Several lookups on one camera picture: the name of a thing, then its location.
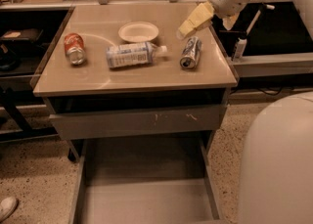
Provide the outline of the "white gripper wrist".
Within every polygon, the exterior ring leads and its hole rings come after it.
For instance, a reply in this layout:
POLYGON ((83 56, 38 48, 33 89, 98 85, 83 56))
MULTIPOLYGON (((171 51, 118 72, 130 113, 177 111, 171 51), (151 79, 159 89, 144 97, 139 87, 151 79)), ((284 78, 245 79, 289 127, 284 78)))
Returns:
POLYGON ((236 23, 239 12, 249 0, 209 0, 198 4, 194 11, 178 27, 177 37, 186 38, 201 30, 213 18, 214 14, 222 19, 223 26, 231 30, 236 23))

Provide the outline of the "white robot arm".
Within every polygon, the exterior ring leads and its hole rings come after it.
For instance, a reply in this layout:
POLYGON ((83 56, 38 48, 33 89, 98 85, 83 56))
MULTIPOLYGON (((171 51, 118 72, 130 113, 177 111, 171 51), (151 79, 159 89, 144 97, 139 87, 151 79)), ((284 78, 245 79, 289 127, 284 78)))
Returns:
MULTIPOLYGON (((180 25, 193 35, 213 16, 230 18, 249 0, 208 0, 180 25)), ((265 108, 250 126, 242 154, 238 224, 313 224, 313 93, 265 108)))

